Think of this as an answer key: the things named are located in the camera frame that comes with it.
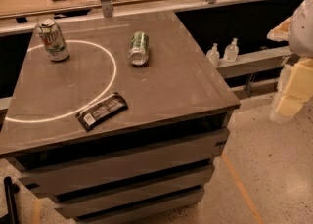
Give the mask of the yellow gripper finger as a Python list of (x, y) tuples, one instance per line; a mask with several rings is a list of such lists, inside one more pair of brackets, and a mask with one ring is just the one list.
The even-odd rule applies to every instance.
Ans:
[(292, 120), (313, 97), (313, 60), (285, 64), (274, 96), (270, 119), (277, 123)]
[(291, 17), (288, 17), (279, 25), (271, 29), (267, 34), (267, 38), (277, 42), (287, 41), (289, 38), (290, 24)]

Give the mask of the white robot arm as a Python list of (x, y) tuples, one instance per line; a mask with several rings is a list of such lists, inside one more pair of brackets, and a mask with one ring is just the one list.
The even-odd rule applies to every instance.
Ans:
[(270, 118), (283, 123), (292, 120), (313, 97), (313, 0), (304, 0), (267, 38), (287, 41), (290, 51), (299, 56), (293, 66), (284, 65), (272, 104)]

